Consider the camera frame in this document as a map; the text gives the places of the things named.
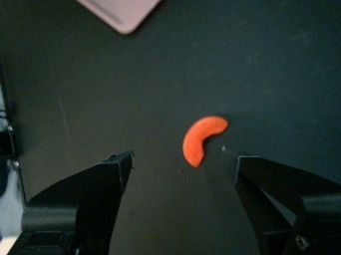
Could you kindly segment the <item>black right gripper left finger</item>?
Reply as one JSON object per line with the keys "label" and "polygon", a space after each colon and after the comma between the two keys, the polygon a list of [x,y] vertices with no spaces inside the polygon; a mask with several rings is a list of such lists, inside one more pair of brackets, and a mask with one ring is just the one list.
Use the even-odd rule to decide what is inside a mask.
{"label": "black right gripper left finger", "polygon": [[8,255],[109,255],[132,158],[111,155],[30,198]]}

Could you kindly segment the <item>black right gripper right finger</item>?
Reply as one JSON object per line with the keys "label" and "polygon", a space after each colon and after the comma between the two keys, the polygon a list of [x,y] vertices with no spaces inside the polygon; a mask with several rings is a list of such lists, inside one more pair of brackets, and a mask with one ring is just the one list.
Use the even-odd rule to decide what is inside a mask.
{"label": "black right gripper right finger", "polygon": [[260,255],[341,255],[339,184],[258,156],[242,156],[235,189]]}

